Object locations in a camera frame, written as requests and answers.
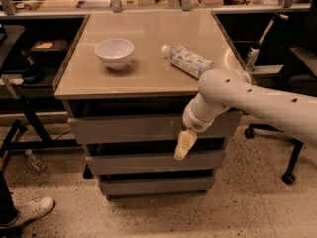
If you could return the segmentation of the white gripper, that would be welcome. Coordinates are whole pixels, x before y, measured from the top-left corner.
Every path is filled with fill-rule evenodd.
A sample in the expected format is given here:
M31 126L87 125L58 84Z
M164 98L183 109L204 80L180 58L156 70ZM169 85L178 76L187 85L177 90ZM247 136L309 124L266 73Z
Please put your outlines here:
M174 157L183 160L197 140L196 133L205 132L213 123L215 115L212 112L201 112L195 114L191 107L187 105L182 115L182 122L187 129L181 131L178 136Z

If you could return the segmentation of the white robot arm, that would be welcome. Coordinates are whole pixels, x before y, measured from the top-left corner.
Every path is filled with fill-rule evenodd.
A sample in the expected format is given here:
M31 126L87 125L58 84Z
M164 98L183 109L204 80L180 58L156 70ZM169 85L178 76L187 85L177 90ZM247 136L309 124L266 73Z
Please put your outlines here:
M184 109L174 157L182 160L221 114L236 108L287 135L317 145L317 98L258 87L231 70L211 69L198 80L198 93Z

